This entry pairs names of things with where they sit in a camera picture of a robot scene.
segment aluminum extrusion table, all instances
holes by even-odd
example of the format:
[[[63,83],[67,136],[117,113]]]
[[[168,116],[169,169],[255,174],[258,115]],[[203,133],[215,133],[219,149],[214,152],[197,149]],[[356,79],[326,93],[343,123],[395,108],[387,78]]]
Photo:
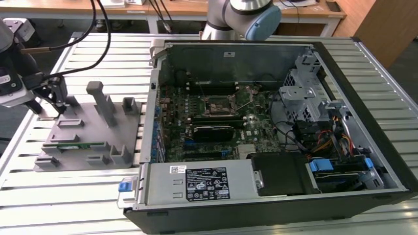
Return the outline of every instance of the aluminum extrusion table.
[[[80,102],[89,81],[101,81],[103,92],[120,101],[133,96],[147,101],[152,39],[197,39],[196,35],[113,34],[112,47],[97,68],[69,74],[68,93]],[[270,40],[315,41],[312,37],[272,37]],[[105,34],[91,34],[63,52],[53,71],[84,67],[99,58]],[[418,107],[362,43],[344,38],[320,38],[354,89],[368,107],[408,167],[418,175]],[[335,87],[331,90],[339,97]],[[145,105],[141,107],[141,123]],[[0,158],[0,234],[143,234],[117,209],[117,184],[137,168],[68,172],[32,171],[40,146],[53,121],[39,121],[28,112],[9,147]],[[140,150],[141,127],[136,149]],[[199,232],[191,234],[418,234],[418,200],[387,205],[335,221]]]

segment gray 3d printed holder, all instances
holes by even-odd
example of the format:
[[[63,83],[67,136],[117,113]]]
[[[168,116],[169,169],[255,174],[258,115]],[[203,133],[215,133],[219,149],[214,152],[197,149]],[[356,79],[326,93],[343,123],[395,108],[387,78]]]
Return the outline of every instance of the gray 3d printed holder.
[[[87,93],[96,103],[67,98],[67,110],[43,144],[33,170],[100,170],[132,166],[140,106],[135,98],[113,103],[101,82],[89,82]]]

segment blue latch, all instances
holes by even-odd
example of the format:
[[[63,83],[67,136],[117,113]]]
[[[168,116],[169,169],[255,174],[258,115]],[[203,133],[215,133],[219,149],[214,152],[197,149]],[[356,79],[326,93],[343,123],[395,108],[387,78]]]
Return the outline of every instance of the blue latch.
[[[367,165],[368,169],[371,169],[374,167],[371,159],[370,158],[364,158],[364,162],[366,162],[366,165]]]
[[[311,171],[334,170],[331,161],[328,159],[315,159],[308,163]]]
[[[120,182],[119,183],[119,192],[131,192],[132,191],[132,183],[131,182]]]

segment power supply label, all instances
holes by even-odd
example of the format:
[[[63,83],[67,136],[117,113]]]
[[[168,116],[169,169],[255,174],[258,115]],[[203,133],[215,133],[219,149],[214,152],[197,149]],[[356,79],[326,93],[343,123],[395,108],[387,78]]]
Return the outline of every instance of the power supply label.
[[[187,169],[185,198],[189,202],[230,199],[227,168]]]

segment motherboard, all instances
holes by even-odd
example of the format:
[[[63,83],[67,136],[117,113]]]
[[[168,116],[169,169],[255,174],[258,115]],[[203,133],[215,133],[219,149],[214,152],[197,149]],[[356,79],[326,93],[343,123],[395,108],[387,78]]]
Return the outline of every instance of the motherboard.
[[[160,87],[165,161],[246,159],[250,153],[278,152],[271,123],[271,91],[256,84]]]

